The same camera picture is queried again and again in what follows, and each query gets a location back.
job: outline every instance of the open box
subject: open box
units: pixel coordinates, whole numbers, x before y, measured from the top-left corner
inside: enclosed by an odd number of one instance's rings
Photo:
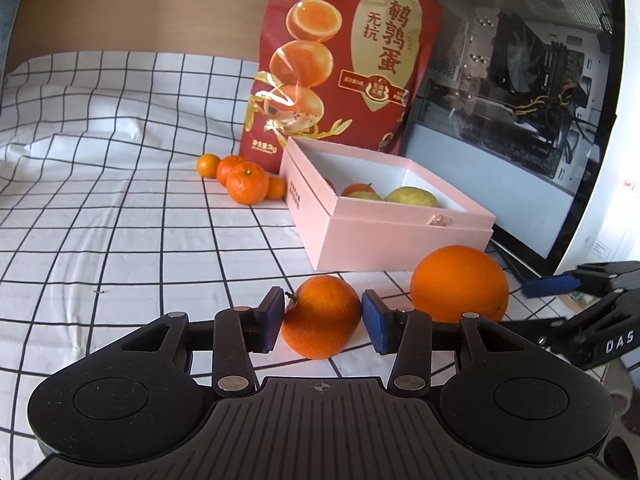
[[[484,250],[493,233],[493,214],[400,156],[290,138],[280,176],[287,182],[287,206],[315,270],[414,270],[441,247]],[[356,182],[372,183],[383,197],[401,186],[419,187],[433,193],[441,207],[339,196]]]

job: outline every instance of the brown wall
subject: brown wall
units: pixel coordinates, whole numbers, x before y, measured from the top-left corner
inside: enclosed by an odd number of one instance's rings
[[[23,0],[7,70],[78,50],[209,54],[256,60],[267,0]]]

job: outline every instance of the red food package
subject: red food package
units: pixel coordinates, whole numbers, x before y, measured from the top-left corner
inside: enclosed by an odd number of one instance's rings
[[[240,155],[277,173],[289,137],[396,145],[441,13],[435,0],[269,0]]]

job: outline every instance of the white checkered tablecloth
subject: white checkered tablecloth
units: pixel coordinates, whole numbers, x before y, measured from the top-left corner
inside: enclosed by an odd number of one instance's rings
[[[208,56],[79,52],[30,60],[10,74],[0,114],[0,478],[42,460],[26,418],[49,374],[173,310],[212,319],[256,306],[273,285],[314,273],[284,202],[234,203],[194,170],[204,152],[238,152],[255,63]],[[410,304],[409,272],[340,272]],[[570,315],[528,300],[507,272],[508,316]],[[209,384],[210,354],[193,376]],[[265,376],[372,376],[379,356],[361,326],[340,355],[309,361],[281,340],[252,354]],[[433,382],[453,373],[436,352]]]

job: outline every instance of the green fruit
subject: green fruit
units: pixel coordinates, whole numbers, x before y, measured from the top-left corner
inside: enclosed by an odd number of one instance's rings
[[[385,200],[407,205],[440,207],[438,200],[431,193],[419,187],[404,186],[393,190]]]
[[[382,200],[382,197],[378,193],[372,193],[370,191],[354,191],[348,198],[363,198],[365,200]]]

